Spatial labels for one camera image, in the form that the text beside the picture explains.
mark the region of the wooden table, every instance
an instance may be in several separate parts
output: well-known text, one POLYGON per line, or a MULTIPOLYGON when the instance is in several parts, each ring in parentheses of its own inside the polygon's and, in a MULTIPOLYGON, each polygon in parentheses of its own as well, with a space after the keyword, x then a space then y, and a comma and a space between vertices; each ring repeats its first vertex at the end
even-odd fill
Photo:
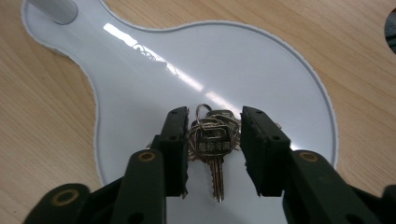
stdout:
MULTIPOLYGON (((396 183, 396 55, 382 1, 111 0, 134 24, 248 23, 279 36, 318 72, 337 116, 338 172, 380 195, 396 183)), ((91 86, 69 59, 37 44, 21 23, 21 0, 0 2, 0 222, 22 223, 50 189, 100 187, 93 158, 91 86)))

